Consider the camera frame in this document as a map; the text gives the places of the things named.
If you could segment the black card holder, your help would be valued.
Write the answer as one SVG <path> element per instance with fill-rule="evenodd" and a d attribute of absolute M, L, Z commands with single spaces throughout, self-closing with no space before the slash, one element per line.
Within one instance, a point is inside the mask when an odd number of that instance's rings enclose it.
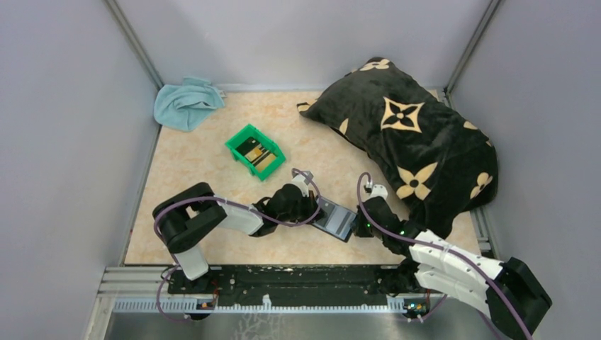
<path fill-rule="evenodd" d="M 317 202 L 320 212 L 310 225 L 347 243 L 357 214 L 327 198 L 319 198 Z"/>

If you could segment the green plastic bin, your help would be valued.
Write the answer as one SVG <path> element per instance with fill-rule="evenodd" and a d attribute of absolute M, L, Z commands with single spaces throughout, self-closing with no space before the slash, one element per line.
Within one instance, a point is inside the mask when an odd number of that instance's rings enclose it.
<path fill-rule="evenodd" d="M 280 147 L 252 124 L 244 126 L 225 146 L 232 158 L 260 181 L 265 181 L 286 161 Z"/>

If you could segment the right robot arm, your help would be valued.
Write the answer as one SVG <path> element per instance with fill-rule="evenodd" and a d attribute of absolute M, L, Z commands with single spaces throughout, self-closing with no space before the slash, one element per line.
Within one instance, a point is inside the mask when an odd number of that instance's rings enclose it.
<path fill-rule="evenodd" d="M 490 259 L 448 243 L 422 225 L 401 220 L 379 196 L 360 200 L 357 227 L 416 263 L 421 288 L 474 308 L 510 339 L 532 339 L 552 300 L 530 267 L 515 257 Z"/>

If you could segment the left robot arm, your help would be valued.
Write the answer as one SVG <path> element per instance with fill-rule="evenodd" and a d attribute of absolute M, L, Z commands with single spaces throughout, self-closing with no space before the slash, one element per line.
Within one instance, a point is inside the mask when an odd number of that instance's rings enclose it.
<path fill-rule="evenodd" d="M 309 224 L 319 216 L 319 196 L 303 183 L 287 183 L 271 197 L 242 205 L 217 196 L 208 183 L 200 182 L 152 211 L 155 234 L 189 281 L 210 270 L 199 244 L 214 229 L 263 237 L 279 225 Z"/>

